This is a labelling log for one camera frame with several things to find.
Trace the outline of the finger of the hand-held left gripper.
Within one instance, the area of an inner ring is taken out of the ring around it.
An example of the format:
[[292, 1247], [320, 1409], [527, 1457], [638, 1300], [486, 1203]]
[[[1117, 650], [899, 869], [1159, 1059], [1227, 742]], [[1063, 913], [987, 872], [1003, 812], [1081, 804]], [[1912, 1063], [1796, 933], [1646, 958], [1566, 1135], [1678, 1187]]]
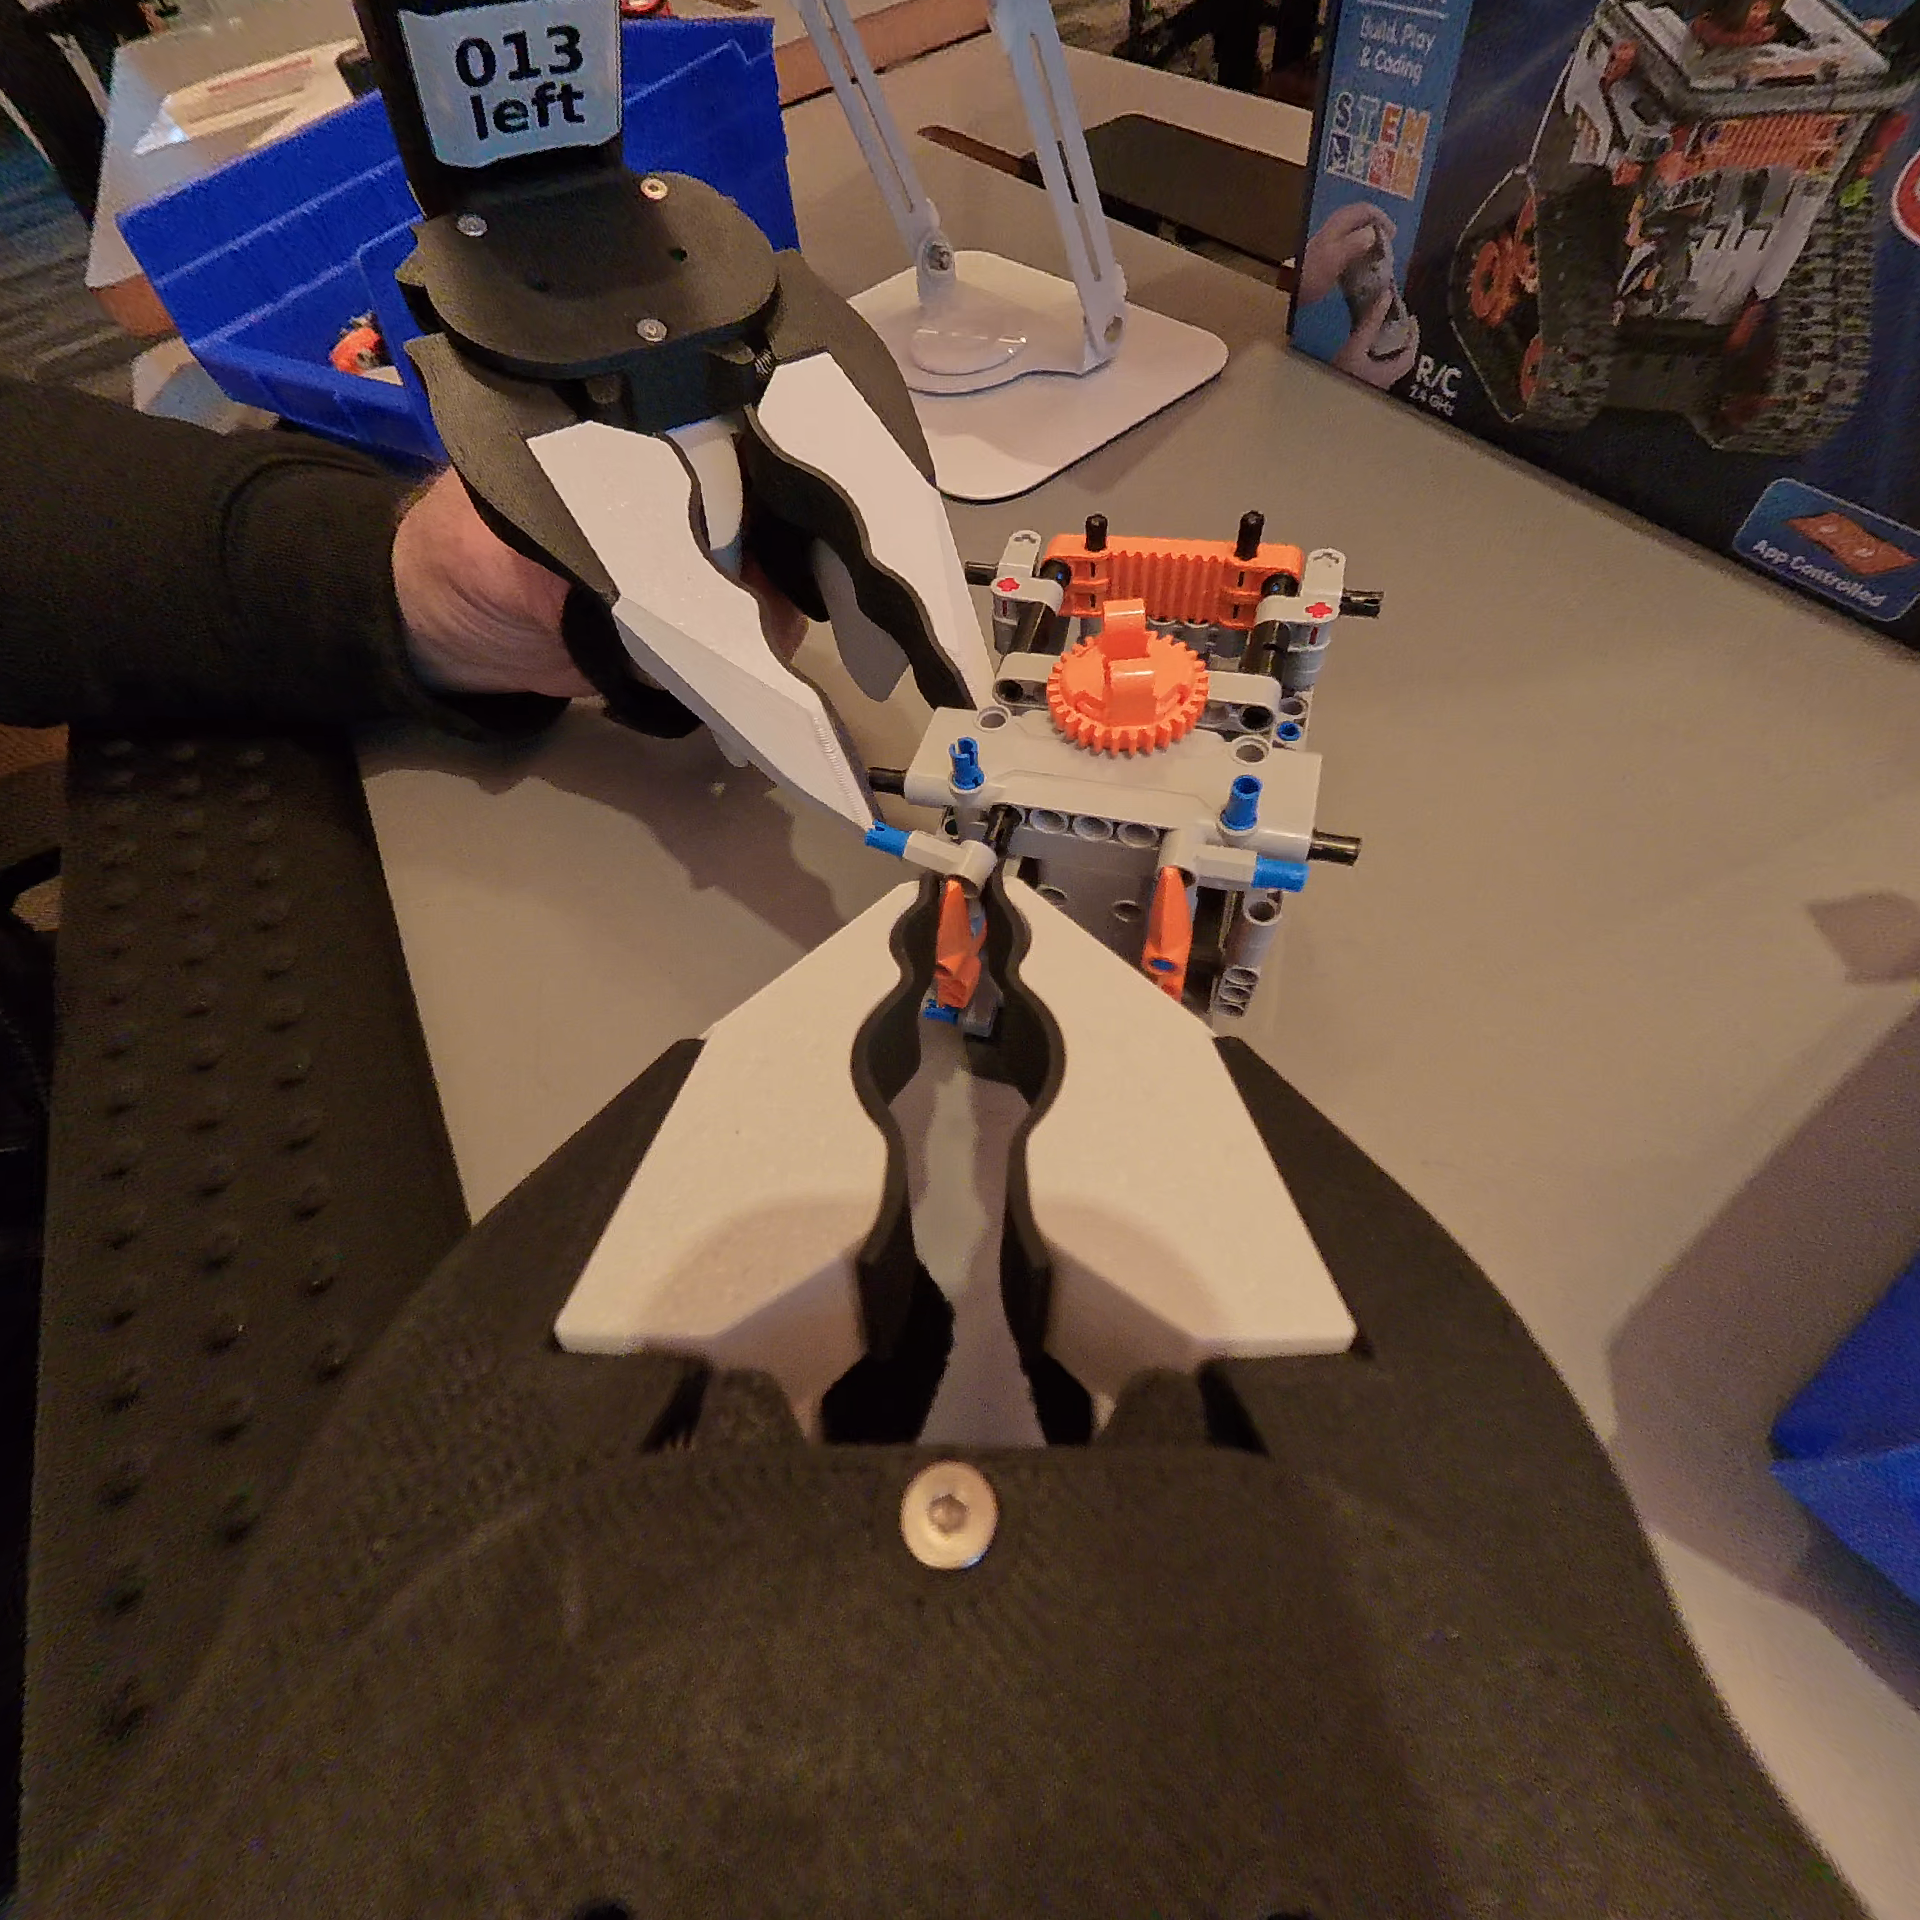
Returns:
[[932, 709], [981, 709], [996, 666], [940, 489], [829, 355], [769, 371], [748, 409], [753, 503], [800, 533], [835, 650], [876, 702], [910, 673]]
[[581, 420], [528, 436], [528, 455], [612, 575], [630, 661], [698, 711], [735, 760], [868, 834], [876, 804], [829, 709], [766, 642], [762, 603], [737, 577], [735, 420], [660, 436]]

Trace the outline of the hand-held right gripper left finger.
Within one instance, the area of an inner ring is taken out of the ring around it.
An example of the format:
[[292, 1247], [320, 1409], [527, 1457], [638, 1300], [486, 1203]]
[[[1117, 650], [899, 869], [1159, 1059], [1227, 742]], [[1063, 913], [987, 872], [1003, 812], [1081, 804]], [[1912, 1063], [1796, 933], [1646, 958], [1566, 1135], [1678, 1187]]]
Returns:
[[648, 1074], [674, 1092], [564, 1300], [574, 1354], [679, 1351], [780, 1381], [829, 1437], [913, 1437], [952, 1310], [910, 1230], [891, 1104], [921, 1063], [940, 886], [871, 906]]

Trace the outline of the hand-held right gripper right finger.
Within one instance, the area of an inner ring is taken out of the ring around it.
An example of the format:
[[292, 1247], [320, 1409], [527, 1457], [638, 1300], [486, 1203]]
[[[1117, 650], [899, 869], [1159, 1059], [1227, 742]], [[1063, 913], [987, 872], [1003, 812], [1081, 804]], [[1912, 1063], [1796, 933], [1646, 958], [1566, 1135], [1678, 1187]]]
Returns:
[[998, 1071], [1028, 1104], [998, 1289], [1050, 1443], [1146, 1367], [1341, 1354], [1354, 1319], [1243, 1100], [1272, 1074], [1025, 883], [990, 883]]

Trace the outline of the grey orange toy brick model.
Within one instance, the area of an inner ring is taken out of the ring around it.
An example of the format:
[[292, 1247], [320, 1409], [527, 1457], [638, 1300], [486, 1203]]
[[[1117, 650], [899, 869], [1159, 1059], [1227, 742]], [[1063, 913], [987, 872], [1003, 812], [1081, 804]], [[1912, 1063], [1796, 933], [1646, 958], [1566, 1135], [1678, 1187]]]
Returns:
[[1009, 535], [987, 704], [936, 709], [876, 792], [936, 812], [1071, 923], [1208, 1022], [1241, 1020], [1283, 897], [1359, 840], [1317, 823], [1309, 698], [1341, 616], [1378, 616], [1340, 550], [1081, 533]]

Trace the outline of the person's left forearm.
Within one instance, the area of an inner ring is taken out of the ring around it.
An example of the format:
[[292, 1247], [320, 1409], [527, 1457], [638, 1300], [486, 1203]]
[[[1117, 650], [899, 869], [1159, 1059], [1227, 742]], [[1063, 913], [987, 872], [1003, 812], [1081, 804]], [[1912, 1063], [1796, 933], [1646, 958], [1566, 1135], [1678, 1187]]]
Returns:
[[2, 380], [2, 720], [409, 716], [472, 738], [410, 673], [403, 498], [324, 442]]

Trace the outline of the person's left hand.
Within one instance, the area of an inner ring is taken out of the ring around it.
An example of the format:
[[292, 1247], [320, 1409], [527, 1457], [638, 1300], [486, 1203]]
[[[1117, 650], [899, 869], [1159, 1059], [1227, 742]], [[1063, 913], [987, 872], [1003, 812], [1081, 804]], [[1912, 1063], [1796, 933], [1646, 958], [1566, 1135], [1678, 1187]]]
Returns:
[[501, 543], [455, 470], [403, 508], [394, 594], [424, 682], [461, 694], [590, 694], [563, 632], [572, 586]]

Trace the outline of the white metal board stand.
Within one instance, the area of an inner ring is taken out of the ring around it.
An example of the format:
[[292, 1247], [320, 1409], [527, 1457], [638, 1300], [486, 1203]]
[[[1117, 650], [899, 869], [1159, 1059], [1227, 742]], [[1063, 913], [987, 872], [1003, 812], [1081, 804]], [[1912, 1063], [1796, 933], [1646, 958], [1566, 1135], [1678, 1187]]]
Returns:
[[1009, 498], [1210, 382], [1227, 346], [1131, 307], [1048, 2], [991, 2], [1019, 82], [1069, 275], [956, 251], [846, 2], [800, 2], [843, 114], [910, 268], [852, 298], [891, 350], [934, 479], [952, 498]]

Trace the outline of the blue plastic storage bin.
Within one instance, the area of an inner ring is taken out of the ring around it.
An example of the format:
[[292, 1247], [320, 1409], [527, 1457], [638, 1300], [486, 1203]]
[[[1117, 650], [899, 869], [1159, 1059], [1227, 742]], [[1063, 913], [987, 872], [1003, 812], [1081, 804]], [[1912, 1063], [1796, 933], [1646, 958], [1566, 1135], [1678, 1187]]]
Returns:
[[1774, 1477], [1918, 1600], [1918, 1264], [1774, 1425]]
[[[708, 181], [789, 251], [773, 26], [660, 21], [620, 32], [628, 163]], [[379, 95], [123, 217], [123, 235], [198, 365], [230, 398], [390, 459], [443, 448], [410, 368], [348, 377], [334, 346], [372, 313], [390, 350], [417, 336], [394, 292], [417, 201]]]

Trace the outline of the white flat box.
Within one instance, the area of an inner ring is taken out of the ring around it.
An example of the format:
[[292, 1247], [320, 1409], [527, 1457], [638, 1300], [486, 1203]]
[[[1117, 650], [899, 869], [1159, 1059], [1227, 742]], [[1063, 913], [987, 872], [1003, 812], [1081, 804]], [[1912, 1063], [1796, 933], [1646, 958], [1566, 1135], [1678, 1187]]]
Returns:
[[141, 277], [119, 218], [337, 106], [348, 2], [182, 2], [187, 24], [123, 42], [107, 85], [85, 283]]

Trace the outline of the blue toy kit box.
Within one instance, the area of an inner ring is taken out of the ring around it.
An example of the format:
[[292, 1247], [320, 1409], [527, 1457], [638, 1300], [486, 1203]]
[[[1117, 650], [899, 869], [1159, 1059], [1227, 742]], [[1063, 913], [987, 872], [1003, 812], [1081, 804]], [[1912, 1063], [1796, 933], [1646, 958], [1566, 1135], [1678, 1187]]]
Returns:
[[1918, 2], [1340, 2], [1288, 330], [1918, 642]]

